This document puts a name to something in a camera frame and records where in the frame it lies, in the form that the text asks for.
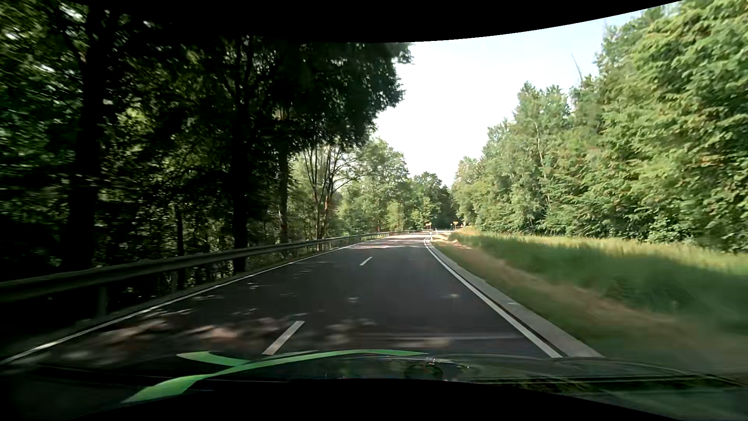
grass verge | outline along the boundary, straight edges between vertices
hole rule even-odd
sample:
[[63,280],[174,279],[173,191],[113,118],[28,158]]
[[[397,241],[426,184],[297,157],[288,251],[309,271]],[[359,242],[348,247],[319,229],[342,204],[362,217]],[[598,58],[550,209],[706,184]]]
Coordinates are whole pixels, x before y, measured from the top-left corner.
[[748,261],[688,246],[477,232],[457,264],[608,357],[748,369]]

metal guardrail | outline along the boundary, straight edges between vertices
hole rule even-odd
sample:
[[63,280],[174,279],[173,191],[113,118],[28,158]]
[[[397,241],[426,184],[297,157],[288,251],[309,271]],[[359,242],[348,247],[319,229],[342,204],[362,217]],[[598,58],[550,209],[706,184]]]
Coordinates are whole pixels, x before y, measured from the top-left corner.
[[422,230],[387,231],[350,235],[348,237],[333,237],[323,238],[321,240],[255,246],[246,249],[234,249],[220,252],[201,253],[197,255],[162,258],[158,260],[138,261],[135,263],[118,264],[115,266],[97,267],[89,270],[78,270],[75,272],[55,273],[52,275],[36,276],[34,278],[4,281],[0,282],[0,303],[12,303],[20,300],[44,297],[50,294],[70,291],[73,289],[98,286],[99,293],[96,315],[102,316],[107,314],[107,285],[113,282],[131,279],[138,276],[171,272],[170,287],[171,291],[175,292],[177,290],[177,271],[190,267],[201,267],[237,258],[286,252],[310,246],[316,246],[317,251],[319,252],[324,251],[325,249],[333,249],[333,243],[338,243],[340,246],[342,243],[353,244],[355,241],[364,241],[371,237],[387,237],[389,235],[408,234],[420,231]]

guardrail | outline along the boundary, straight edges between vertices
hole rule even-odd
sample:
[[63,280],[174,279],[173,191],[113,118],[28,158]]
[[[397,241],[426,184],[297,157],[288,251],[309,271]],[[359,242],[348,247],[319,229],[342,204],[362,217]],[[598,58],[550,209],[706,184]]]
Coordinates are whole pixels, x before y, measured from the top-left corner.
[[[201,253],[197,255],[185,255],[158,260],[138,261],[135,263],[118,264],[115,266],[97,267],[89,270],[75,272],[55,273],[34,278],[17,279],[13,281],[0,282],[0,303],[13,303],[21,300],[50,296],[52,294],[71,291],[80,288],[98,288],[96,316],[104,316],[108,313],[108,287],[113,282],[119,282],[140,276],[159,275],[169,273],[168,284],[171,292],[188,287],[182,277],[182,285],[179,284],[179,272],[193,267],[202,267],[205,274],[205,282],[211,282],[215,275],[214,264],[223,261],[236,261],[255,255],[266,255],[269,253],[282,253],[283,258],[299,257],[307,254],[302,251],[313,247],[312,252],[322,252],[333,248],[351,245],[378,237],[389,235],[408,234],[422,230],[410,231],[387,231],[372,234],[351,235],[348,237],[323,238],[321,240],[299,241],[295,243],[272,244],[268,246],[255,246],[246,249],[225,250],[220,252]],[[232,270],[234,274],[243,273],[247,270]]]

sky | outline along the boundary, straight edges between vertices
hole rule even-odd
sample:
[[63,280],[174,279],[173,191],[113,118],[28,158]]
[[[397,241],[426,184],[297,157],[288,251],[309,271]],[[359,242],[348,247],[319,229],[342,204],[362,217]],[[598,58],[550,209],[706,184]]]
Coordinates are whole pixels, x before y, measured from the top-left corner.
[[597,74],[595,54],[605,25],[621,25],[640,12],[494,37],[428,41],[411,47],[413,62],[398,64],[405,97],[376,120],[377,132],[405,155],[411,175],[434,172],[451,186],[463,156],[480,157],[487,129],[512,119],[517,93],[579,83]]

asphalt road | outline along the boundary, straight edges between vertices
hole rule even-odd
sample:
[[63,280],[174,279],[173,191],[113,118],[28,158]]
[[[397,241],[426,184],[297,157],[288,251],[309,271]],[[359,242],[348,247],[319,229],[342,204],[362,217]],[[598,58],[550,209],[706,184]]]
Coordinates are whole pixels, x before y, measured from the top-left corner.
[[442,266],[427,237],[385,237],[317,255],[32,357],[99,367],[192,351],[260,356],[383,348],[547,357]]

